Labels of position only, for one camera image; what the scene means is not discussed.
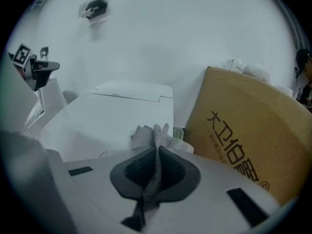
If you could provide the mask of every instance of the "gray cloth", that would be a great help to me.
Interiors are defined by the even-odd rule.
[[[169,147],[188,153],[193,153],[194,148],[190,144],[184,142],[181,139],[173,138],[168,133],[169,125],[166,123],[163,129],[159,125],[154,126],[154,130],[148,126],[136,128],[136,133],[131,136],[132,138],[132,149],[145,147],[145,146],[156,146],[157,150],[160,146]]]
[[[136,133],[131,136],[132,149],[140,148],[144,146],[156,147],[156,159],[155,159],[155,172],[146,188],[143,191],[144,198],[144,211],[150,211],[157,207],[155,197],[161,190],[161,161],[159,157],[158,149],[160,146],[178,149],[193,153],[194,148],[178,138],[170,137],[168,133],[169,125],[166,123],[163,129],[159,125],[154,125],[154,130],[148,126],[140,127],[136,129]]]

